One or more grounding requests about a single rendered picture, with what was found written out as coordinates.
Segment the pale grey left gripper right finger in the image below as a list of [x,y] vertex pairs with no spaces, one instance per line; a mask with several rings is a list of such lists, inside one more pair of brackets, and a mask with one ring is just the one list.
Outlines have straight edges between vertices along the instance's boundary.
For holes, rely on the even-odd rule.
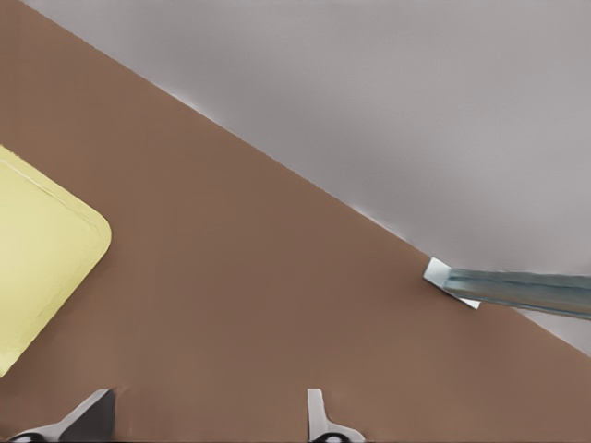
[[365,443],[357,430],[332,422],[321,389],[307,389],[308,443]]

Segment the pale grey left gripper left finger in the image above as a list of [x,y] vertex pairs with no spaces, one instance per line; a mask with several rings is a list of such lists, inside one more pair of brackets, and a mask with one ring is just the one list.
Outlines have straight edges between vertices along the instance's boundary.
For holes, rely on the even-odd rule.
[[59,422],[35,427],[6,443],[108,443],[115,431],[115,391],[97,389]]

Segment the yellow square tray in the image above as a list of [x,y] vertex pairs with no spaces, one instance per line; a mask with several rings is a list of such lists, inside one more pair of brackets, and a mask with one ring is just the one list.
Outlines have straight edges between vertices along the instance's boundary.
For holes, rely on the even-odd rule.
[[0,145],[0,377],[111,240],[102,214]]

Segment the silver frame post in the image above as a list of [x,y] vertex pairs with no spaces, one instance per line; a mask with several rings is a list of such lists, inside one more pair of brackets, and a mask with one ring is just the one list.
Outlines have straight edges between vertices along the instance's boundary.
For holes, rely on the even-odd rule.
[[423,278],[473,308],[489,303],[591,320],[591,276],[459,269],[433,257]]

